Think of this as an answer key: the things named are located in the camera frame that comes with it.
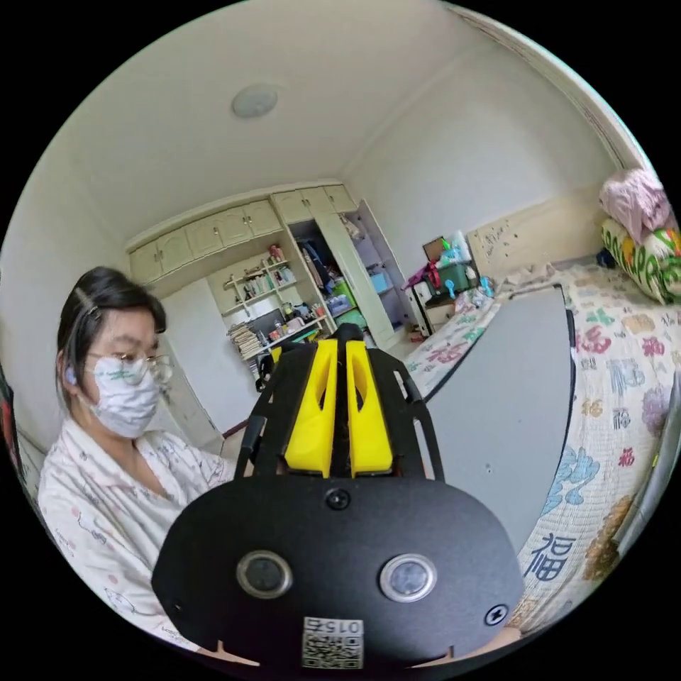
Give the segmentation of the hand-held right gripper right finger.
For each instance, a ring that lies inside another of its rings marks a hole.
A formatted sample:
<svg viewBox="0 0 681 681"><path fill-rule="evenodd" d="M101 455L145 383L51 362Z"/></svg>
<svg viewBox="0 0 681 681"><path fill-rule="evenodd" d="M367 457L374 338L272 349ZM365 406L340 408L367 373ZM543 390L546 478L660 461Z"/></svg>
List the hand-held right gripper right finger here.
<svg viewBox="0 0 681 681"><path fill-rule="evenodd" d="M374 371L364 342L347 342L345 365L351 475L387 475L392 471L393 453Z"/></svg>

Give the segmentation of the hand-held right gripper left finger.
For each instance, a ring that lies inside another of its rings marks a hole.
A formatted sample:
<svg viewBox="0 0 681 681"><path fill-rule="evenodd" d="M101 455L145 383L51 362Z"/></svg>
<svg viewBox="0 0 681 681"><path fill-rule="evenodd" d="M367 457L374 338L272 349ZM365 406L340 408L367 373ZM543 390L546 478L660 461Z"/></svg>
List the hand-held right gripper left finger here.
<svg viewBox="0 0 681 681"><path fill-rule="evenodd" d="M301 401L285 450L287 467L328 477L336 422L338 341L322 340L309 361Z"/></svg>

